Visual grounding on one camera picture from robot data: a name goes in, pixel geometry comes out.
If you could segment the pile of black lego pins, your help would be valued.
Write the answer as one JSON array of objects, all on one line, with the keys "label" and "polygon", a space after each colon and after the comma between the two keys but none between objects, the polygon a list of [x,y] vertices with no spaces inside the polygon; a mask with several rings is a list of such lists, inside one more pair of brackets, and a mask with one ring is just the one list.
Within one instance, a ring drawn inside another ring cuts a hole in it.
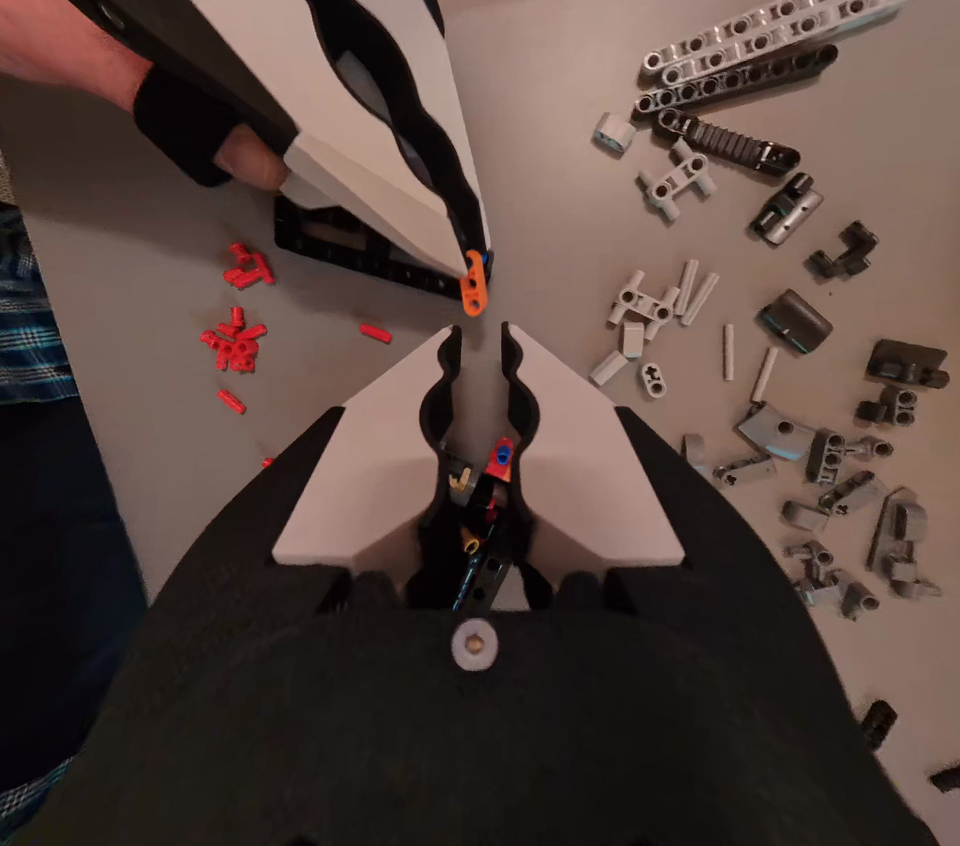
[{"label": "pile of black lego pins", "polygon": [[[859,726],[871,753],[876,754],[882,748],[897,719],[897,711],[885,700],[876,699],[870,704]],[[939,768],[927,777],[927,782],[943,794],[958,792],[959,763]]]}]

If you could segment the pile of grey lego pieces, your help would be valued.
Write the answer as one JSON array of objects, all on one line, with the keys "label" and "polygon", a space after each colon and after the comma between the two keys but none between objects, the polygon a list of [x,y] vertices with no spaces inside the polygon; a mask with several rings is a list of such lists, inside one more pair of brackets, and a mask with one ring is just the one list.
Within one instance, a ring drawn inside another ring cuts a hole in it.
[{"label": "pile of grey lego pieces", "polygon": [[[679,288],[675,288],[665,301],[656,303],[641,296],[637,289],[641,279],[642,272],[639,271],[622,289],[611,310],[609,323],[621,326],[622,344],[590,374],[595,385],[606,384],[623,367],[638,360],[646,336],[652,335],[655,327],[666,324],[679,312]],[[793,290],[786,290],[759,313],[759,321],[772,336],[804,355],[818,349],[833,329]],[[884,489],[881,481],[869,470],[839,482],[837,478],[845,459],[852,456],[867,458],[875,455],[880,447],[888,452],[891,447],[869,438],[848,444],[838,432],[826,428],[814,430],[781,416],[760,396],[777,352],[776,348],[768,350],[754,387],[750,411],[740,425],[740,431],[759,448],[759,452],[719,466],[712,474],[718,483],[732,488],[774,473],[777,459],[798,461],[807,458],[809,482],[829,485],[830,490],[813,505],[787,502],[781,516],[792,528],[815,532],[831,518],[847,515],[870,503],[872,497]],[[906,490],[895,491],[884,503],[876,539],[879,541],[880,564],[888,572],[890,588],[907,600],[924,595],[940,596],[939,587],[917,575],[917,563],[912,556],[921,539],[922,528],[928,523],[925,510]],[[815,603],[821,596],[831,596],[840,603],[842,615],[851,620],[864,611],[879,607],[877,597],[866,587],[834,568],[832,556],[821,545],[810,542],[800,550],[807,560],[806,579],[798,585],[805,602]]]}]

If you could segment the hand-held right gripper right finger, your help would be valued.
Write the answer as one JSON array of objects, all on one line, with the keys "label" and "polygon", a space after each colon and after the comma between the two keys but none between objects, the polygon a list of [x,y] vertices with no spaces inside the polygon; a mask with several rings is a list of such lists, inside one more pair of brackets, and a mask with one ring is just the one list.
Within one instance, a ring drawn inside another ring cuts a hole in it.
[{"label": "hand-held right gripper right finger", "polygon": [[501,325],[511,501],[536,570],[677,566],[684,550],[614,404],[529,336]]}]

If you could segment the dark grey long lego beam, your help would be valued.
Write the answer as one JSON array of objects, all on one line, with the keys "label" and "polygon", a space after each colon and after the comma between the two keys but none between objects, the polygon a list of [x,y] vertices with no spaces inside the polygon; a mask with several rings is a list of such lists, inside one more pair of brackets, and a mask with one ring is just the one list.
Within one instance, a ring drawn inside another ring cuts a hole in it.
[{"label": "dark grey long lego beam", "polygon": [[792,49],[776,57],[751,60],[723,72],[712,72],[679,85],[642,93],[635,101],[631,120],[654,118],[667,108],[696,110],[731,98],[778,89],[819,77],[838,58],[835,43],[810,49]]}]

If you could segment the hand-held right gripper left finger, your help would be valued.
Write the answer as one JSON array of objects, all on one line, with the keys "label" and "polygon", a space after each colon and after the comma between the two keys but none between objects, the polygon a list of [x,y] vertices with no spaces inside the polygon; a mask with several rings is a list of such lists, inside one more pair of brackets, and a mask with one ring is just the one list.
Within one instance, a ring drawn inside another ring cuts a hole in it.
[{"label": "hand-held right gripper left finger", "polygon": [[462,331],[448,326],[351,397],[272,548],[281,565],[417,570],[438,496]]}]

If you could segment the pile of red lego pins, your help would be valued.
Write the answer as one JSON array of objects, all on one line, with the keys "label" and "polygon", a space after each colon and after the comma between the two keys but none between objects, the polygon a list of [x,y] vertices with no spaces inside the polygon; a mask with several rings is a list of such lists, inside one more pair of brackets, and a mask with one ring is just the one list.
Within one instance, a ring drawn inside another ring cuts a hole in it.
[{"label": "pile of red lego pins", "polygon": [[203,254],[182,342],[198,404],[178,425],[242,480],[402,350],[400,290],[228,230]]}]

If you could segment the person's dark trousers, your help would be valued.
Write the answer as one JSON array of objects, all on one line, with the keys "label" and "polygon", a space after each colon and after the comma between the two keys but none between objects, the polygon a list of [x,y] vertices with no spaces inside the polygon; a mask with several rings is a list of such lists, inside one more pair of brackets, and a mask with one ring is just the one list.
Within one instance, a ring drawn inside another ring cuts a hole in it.
[{"label": "person's dark trousers", "polygon": [[147,605],[82,401],[1,413],[6,791],[80,749]]}]

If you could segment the orange lego connector piece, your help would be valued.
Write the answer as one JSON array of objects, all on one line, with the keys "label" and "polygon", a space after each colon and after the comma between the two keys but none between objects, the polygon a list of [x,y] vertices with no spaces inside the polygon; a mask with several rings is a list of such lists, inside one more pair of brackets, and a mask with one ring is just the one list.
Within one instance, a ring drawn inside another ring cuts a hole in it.
[{"label": "orange lego connector piece", "polygon": [[468,250],[465,255],[466,273],[460,279],[462,307],[470,317],[481,315],[488,304],[488,286],[485,255]]}]

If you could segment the lego car chassis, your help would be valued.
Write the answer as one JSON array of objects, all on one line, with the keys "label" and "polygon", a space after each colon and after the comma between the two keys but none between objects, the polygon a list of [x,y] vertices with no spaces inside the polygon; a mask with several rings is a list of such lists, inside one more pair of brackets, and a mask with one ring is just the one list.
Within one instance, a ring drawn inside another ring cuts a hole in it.
[{"label": "lego car chassis", "polygon": [[448,497],[456,508],[453,534],[459,540],[460,576],[450,580],[441,608],[466,616],[485,615],[514,564],[512,510],[515,443],[498,438],[484,462],[469,464],[452,457],[447,473]]}]

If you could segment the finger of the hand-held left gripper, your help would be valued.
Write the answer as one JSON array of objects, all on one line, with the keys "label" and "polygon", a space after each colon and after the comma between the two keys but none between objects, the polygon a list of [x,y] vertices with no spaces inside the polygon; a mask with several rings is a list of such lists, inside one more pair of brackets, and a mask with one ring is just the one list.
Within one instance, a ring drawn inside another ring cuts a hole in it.
[{"label": "finger of the hand-held left gripper", "polygon": [[456,278],[467,266],[445,205],[415,177],[390,127],[343,84],[307,0],[191,0],[294,120],[284,161],[306,185]]},{"label": "finger of the hand-held left gripper", "polygon": [[490,250],[474,156],[438,0],[308,0],[332,62],[350,53],[380,96],[374,115],[421,163],[462,252]]}]

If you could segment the person's left hand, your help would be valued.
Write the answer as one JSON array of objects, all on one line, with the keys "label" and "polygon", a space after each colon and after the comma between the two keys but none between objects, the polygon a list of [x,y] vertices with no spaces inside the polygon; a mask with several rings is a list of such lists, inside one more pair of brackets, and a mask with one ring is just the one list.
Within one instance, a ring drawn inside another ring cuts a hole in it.
[{"label": "person's left hand", "polygon": [[122,45],[68,0],[1,0],[2,72],[100,96],[199,185],[278,191],[290,171],[227,104]]}]

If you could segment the black lego gear rack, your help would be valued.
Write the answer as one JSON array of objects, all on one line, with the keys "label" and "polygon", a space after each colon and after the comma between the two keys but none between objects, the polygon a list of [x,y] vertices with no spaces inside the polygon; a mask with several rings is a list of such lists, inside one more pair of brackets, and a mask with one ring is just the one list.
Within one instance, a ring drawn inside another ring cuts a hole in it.
[{"label": "black lego gear rack", "polygon": [[658,112],[653,130],[673,141],[683,140],[691,149],[764,175],[784,177],[801,163],[793,147],[720,127],[677,108]]}]

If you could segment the black lego beam frame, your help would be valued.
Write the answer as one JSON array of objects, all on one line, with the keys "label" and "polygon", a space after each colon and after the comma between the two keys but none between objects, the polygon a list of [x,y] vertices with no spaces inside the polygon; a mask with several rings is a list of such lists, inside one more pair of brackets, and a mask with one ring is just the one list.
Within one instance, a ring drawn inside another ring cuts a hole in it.
[{"label": "black lego beam frame", "polygon": [[386,237],[340,206],[307,210],[277,195],[273,239],[287,252],[388,283],[460,301],[456,278],[417,263]]}]

